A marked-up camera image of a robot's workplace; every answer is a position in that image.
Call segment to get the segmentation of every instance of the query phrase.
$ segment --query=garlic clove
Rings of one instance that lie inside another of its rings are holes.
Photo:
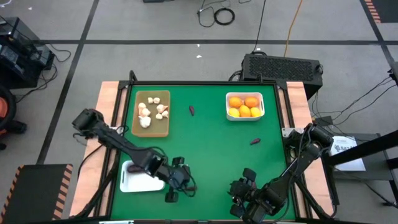
[[[159,104],[160,103],[160,98],[159,97],[155,97],[154,98],[154,103]]]
[[[138,108],[139,109],[144,109],[144,108],[147,108],[147,105],[145,105],[145,103],[139,103],[138,104]]]
[[[169,112],[168,111],[163,111],[162,116],[165,118],[169,118]]]
[[[157,111],[158,111],[159,113],[163,113],[163,111],[165,111],[167,108],[168,108],[168,106],[165,106],[165,105],[158,105],[158,106],[156,107],[156,109],[157,109]]]
[[[144,116],[149,116],[149,115],[150,115],[150,111],[148,110],[148,108],[142,109],[141,113],[142,113],[142,115],[144,115]]]
[[[161,114],[157,114],[156,119],[163,119],[163,116]]]
[[[139,124],[141,125],[141,127],[143,127],[143,128],[148,128],[149,127],[149,125],[150,125],[150,117],[148,117],[148,116],[145,116],[145,117],[138,116],[138,118],[139,118]]]

